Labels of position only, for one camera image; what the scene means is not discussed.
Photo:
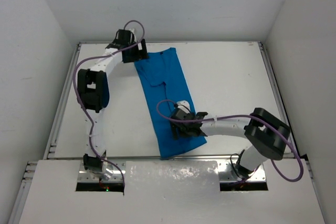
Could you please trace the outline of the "blue t shirt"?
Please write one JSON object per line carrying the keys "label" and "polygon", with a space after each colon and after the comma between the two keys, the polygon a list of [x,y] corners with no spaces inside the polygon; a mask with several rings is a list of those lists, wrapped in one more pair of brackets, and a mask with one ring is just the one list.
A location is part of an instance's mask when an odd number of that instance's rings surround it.
{"label": "blue t shirt", "polygon": [[170,116],[173,102],[185,100],[195,111],[184,73],[175,48],[149,53],[149,59],[134,63],[139,75],[150,117],[158,140],[160,156],[168,159],[185,154],[207,143],[205,137],[187,137],[175,140],[170,122],[158,114]]}

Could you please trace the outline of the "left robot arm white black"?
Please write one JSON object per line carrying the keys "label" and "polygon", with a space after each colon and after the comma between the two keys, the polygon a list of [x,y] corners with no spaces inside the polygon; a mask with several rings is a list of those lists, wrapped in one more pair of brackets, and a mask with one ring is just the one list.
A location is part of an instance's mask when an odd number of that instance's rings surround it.
{"label": "left robot arm white black", "polygon": [[148,59],[145,39],[136,40],[133,29],[119,29],[103,56],[87,58],[76,66],[73,81],[77,101],[86,115],[88,141],[83,156],[85,170],[103,173],[107,164],[103,137],[104,111],[109,104],[108,76],[120,63]]}

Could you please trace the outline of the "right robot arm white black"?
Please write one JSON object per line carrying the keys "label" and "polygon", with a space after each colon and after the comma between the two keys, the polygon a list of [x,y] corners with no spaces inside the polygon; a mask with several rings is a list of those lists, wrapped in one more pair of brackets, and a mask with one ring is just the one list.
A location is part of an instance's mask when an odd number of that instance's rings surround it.
{"label": "right robot arm white black", "polygon": [[181,106],[170,115],[173,137],[234,136],[245,138],[251,146],[231,164],[236,178],[247,180],[265,161],[283,158],[290,127],[263,108],[255,108],[247,118],[215,118],[207,112],[187,112]]}

